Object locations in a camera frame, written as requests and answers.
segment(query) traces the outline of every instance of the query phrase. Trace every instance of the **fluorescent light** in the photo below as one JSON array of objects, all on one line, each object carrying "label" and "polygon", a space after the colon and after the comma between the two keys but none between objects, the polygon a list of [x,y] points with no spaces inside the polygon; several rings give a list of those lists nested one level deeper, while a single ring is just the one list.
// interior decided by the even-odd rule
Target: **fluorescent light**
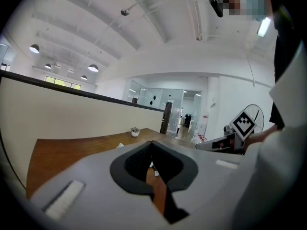
[{"label": "fluorescent light", "polygon": [[50,65],[49,63],[47,63],[47,64],[45,65],[45,67],[48,68],[48,69],[51,69],[51,65]]},{"label": "fluorescent light", "polygon": [[267,33],[267,30],[269,28],[269,25],[271,23],[271,19],[270,18],[265,18],[260,26],[259,29],[257,31],[258,36],[264,37],[264,35]]}]

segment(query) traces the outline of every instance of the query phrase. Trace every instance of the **small succulent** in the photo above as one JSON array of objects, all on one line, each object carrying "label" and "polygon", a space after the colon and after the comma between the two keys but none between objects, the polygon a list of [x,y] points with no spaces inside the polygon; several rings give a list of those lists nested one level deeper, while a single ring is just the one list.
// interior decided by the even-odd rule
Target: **small succulent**
[{"label": "small succulent", "polygon": [[133,127],[130,129],[132,132],[135,132],[135,133],[139,133],[141,130],[138,129],[137,127]]}]

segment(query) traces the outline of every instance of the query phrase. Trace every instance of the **window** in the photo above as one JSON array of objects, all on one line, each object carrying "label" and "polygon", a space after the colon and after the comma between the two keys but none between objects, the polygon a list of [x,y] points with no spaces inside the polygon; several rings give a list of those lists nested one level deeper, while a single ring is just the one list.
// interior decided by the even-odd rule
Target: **window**
[{"label": "window", "polygon": [[45,81],[55,83],[55,84],[58,84],[58,85],[62,85],[62,86],[65,86],[65,87],[73,88],[73,89],[76,89],[76,90],[81,89],[81,85],[71,83],[71,82],[67,82],[67,81],[64,81],[64,80],[61,80],[61,79],[52,78],[52,77],[49,77],[49,76],[46,76]]},{"label": "window", "polygon": [[9,66],[9,65],[7,65],[7,64],[1,64],[1,70],[3,70],[3,71],[10,71],[10,67],[11,66]]}]

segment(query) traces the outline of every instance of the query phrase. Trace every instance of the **doorway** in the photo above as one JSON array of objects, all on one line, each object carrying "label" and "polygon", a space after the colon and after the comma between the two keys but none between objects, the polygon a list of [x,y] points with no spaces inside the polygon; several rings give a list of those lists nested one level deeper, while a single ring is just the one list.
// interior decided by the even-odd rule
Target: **doorway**
[{"label": "doorway", "polygon": [[200,91],[184,91],[177,138],[191,141],[197,127],[201,105]]}]

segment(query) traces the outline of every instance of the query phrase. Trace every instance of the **potted plant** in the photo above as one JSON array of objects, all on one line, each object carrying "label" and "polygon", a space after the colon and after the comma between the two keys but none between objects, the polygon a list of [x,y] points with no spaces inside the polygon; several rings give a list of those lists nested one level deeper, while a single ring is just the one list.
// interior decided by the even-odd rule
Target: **potted plant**
[{"label": "potted plant", "polygon": [[140,129],[138,129],[137,127],[133,127],[133,128],[131,128],[130,129],[131,130],[131,135],[133,136],[133,137],[137,137],[138,135],[139,135],[139,133],[140,133]]}]

